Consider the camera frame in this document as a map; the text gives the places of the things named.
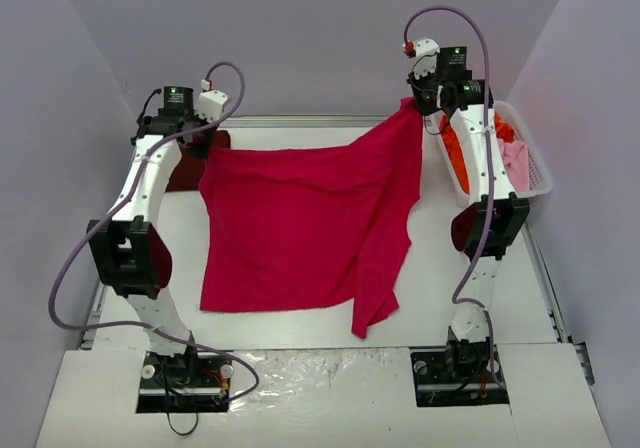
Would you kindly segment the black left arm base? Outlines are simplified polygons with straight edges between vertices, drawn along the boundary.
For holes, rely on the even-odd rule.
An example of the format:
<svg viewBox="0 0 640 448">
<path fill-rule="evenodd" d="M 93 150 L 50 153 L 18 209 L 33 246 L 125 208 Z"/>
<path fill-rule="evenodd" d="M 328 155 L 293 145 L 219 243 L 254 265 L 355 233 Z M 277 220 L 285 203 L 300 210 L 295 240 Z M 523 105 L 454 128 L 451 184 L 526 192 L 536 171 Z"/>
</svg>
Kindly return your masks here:
<svg viewBox="0 0 640 448">
<path fill-rule="evenodd" d="M 147 352 L 140 370 L 136 412 L 161 414 L 179 437 L 192 435 L 202 413 L 229 409 L 234 368 L 219 355 L 189 349 L 174 357 Z"/>
</svg>

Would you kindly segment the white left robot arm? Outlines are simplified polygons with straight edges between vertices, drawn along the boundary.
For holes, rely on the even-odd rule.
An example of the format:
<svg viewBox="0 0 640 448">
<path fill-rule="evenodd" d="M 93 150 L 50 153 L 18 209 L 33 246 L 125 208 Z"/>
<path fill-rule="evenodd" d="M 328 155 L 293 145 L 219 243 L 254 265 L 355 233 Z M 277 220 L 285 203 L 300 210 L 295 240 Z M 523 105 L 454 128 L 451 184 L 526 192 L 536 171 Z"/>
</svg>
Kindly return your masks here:
<svg viewBox="0 0 640 448">
<path fill-rule="evenodd" d="M 150 352 L 168 359 L 165 374 L 177 385 L 189 386 L 200 377 L 202 363 L 183 343 L 193 335 L 168 288 L 173 262 L 157 230 L 162 198 L 182 158 L 183 139 L 157 143 L 217 120 L 230 98 L 206 80 L 199 96 L 180 86 L 166 86 L 152 94 L 163 96 L 163 106 L 154 116 L 145 110 L 138 115 L 131 139 L 133 161 L 114 204 L 117 212 L 91 238 L 90 249 L 102 283 L 125 299 L 145 325 Z"/>
</svg>

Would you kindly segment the crimson red t-shirt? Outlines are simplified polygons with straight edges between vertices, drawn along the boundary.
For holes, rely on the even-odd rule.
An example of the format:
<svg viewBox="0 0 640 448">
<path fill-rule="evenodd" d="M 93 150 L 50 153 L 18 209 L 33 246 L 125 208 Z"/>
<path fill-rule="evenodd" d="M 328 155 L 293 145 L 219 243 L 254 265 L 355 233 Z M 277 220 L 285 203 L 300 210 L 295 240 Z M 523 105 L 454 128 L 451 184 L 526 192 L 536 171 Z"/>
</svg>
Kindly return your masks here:
<svg viewBox="0 0 640 448">
<path fill-rule="evenodd" d="M 343 146 L 212 148 L 199 182 L 209 218 L 200 307 L 219 313 L 352 303 L 351 331 L 399 307 L 394 289 L 420 198 L 415 103 Z"/>
</svg>

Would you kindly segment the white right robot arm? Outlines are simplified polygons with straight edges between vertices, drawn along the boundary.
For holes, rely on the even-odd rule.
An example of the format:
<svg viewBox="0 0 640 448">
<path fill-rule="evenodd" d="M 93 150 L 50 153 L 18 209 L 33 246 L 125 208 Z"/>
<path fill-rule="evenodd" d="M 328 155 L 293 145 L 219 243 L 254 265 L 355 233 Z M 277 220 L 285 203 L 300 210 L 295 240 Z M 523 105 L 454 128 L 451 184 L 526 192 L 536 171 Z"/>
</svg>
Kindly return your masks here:
<svg viewBox="0 0 640 448">
<path fill-rule="evenodd" d="M 465 381 L 478 371 L 479 359 L 493 352 L 487 315 L 495 278 L 530 207 L 508 177 L 495 128 L 493 95 L 487 82 L 473 78 L 467 68 L 466 47 L 441 48 L 423 38 L 407 42 L 404 51 L 414 62 L 408 82 L 420 114 L 446 116 L 467 173 L 467 205 L 452 220 L 450 233 L 454 248 L 469 266 L 452 295 L 454 315 L 443 357 L 446 374 Z"/>
</svg>

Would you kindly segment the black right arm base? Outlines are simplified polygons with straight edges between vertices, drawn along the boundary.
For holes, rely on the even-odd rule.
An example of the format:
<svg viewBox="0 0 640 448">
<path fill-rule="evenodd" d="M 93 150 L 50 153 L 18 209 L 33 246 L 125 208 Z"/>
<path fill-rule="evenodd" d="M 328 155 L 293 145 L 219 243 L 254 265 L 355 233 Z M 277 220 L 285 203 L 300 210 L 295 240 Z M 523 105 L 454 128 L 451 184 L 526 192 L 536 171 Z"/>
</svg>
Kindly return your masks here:
<svg viewBox="0 0 640 448">
<path fill-rule="evenodd" d="M 450 335 L 441 347 L 409 350 L 419 408 L 507 405 L 509 394 L 489 339 L 470 343 Z"/>
</svg>

